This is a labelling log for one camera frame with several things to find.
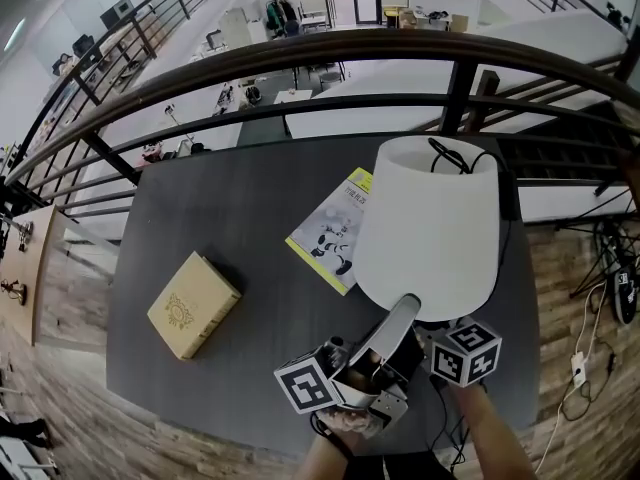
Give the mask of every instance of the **white lampshade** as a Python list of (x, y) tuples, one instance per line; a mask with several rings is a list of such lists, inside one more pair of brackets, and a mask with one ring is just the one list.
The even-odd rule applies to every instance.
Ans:
[[(437, 137), (469, 166), (484, 150)], [(484, 155), (458, 174), (427, 137), (400, 137), (378, 151), (373, 186), (354, 254), (355, 277), (390, 310), (405, 294), (420, 298), (418, 319), (468, 315), (491, 295), (498, 273), (498, 167)]]

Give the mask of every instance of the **dark gray table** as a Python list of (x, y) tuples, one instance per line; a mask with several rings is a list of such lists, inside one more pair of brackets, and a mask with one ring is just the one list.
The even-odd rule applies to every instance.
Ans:
[[(145, 169), (113, 287), (107, 387), (182, 426), (290, 454), (306, 451), (313, 437), (309, 418), (294, 412), (273, 370), (332, 335), (361, 338), (386, 311), (357, 286), (339, 295), (284, 240), (356, 167), (373, 172), (383, 141), (289, 141)], [(497, 148), (491, 140), (475, 142)], [(505, 223), (502, 228), (504, 240)], [(194, 250), (244, 296), (196, 357), (181, 362), (146, 314)], [(489, 395), (508, 423), (524, 428), (536, 418), (539, 327), (521, 222), (513, 225), (498, 286), (474, 316), (503, 336)], [(370, 443), (370, 452), (424, 450), (438, 434), (441, 402), (421, 369), (409, 396), (409, 412)], [(452, 427), (458, 416), (449, 402)]]

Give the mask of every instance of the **tan book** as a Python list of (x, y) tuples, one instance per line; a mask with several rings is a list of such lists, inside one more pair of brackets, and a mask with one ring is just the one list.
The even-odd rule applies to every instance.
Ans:
[(189, 359), (231, 310), (240, 293), (193, 252), (149, 310), (151, 323), (178, 359)]

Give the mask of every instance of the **ceiling light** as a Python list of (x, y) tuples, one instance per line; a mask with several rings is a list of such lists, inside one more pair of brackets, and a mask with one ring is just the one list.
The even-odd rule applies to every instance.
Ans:
[(6, 52), (9, 48), (11, 48), (11, 45), (13, 44), (13, 42), (16, 40), (16, 37), (18, 37), (18, 34), (20, 33), (20, 29), (24, 26), (24, 22), (27, 21), (27, 18), (22, 18), (22, 20), (20, 21), (20, 23), (18, 23), (16, 25), (16, 28), (13, 29), (13, 33), (11, 34), (11, 37), (9, 38), (9, 40), (7, 41), (7, 45), (4, 47), (4, 51)]

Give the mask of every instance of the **book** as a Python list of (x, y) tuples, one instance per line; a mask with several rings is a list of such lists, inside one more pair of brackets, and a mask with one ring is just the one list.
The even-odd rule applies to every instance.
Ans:
[(190, 359), (242, 297), (206, 258), (193, 252), (147, 313), (178, 359)]
[(356, 284), (353, 252), (372, 181), (358, 167), (285, 240), (342, 295)]

